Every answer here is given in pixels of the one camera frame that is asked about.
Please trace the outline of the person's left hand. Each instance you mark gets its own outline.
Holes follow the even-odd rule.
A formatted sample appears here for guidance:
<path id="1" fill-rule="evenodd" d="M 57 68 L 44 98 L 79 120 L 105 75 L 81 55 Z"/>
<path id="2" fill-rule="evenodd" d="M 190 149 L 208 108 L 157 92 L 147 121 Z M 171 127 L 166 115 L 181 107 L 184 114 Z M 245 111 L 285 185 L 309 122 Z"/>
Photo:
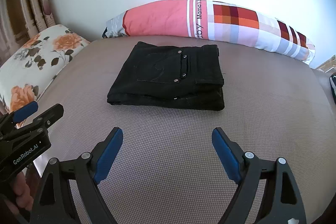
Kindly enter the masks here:
<path id="1" fill-rule="evenodd" d="M 20 215 L 20 209 L 24 209 L 25 211 L 30 212 L 33 207 L 34 199 L 30 195 L 30 187 L 27 185 L 25 174 L 22 171 L 12 179 L 12 181 L 9 183 L 9 187 L 14 193 L 14 201 L 16 205 L 3 194 L 1 194 L 1 201 L 4 202 L 5 206 L 11 212 L 10 215 L 15 217 Z"/>

